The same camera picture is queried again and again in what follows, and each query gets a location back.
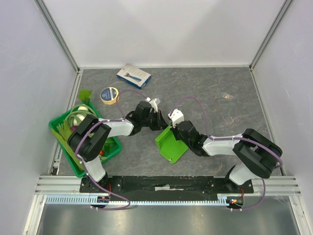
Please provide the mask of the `green paper box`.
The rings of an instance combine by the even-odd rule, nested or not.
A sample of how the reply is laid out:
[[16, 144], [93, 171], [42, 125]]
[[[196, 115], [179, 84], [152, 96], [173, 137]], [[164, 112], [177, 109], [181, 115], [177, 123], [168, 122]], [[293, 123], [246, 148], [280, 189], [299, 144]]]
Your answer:
[[176, 163], [188, 150], [188, 146], [184, 142], [175, 139], [170, 126], [159, 134], [155, 139], [155, 144], [160, 155], [168, 160], [170, 164]]

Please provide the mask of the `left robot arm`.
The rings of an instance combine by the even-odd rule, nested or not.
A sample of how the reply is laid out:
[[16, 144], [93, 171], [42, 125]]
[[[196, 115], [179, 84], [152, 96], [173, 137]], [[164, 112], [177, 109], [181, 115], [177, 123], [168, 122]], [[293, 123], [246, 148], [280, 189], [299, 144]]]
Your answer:
[[86, 115], [84, 120], [69, 136], [67, 144], [74, 151], [92, 179], [90, 187], [96, 192], [107, 188], [107, 173], [100, 161], [100, 150], [107, 139], [117, 136], [133, 136], [143, 127], [152, 131], [164, 130], [168, 124], [158, 108], [158, 98], [141, 101], [134, 111], [119, 119], [102, 119], [94, 115]]

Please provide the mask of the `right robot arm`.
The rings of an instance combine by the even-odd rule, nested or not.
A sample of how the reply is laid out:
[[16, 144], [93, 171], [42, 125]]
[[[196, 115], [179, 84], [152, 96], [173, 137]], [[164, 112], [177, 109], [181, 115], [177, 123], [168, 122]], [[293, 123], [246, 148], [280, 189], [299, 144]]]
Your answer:
[[192, 122], [182, 121], [173, 125], [171, 131], [197, 156], [232, 155], [241, 160], [224, 178], [224, 187], [231, 193], [251, 179], [268, 179], [274, 169], [283, 165], [282, 149], [251, 128], [235, 136], [215, 137], [200, 134]]

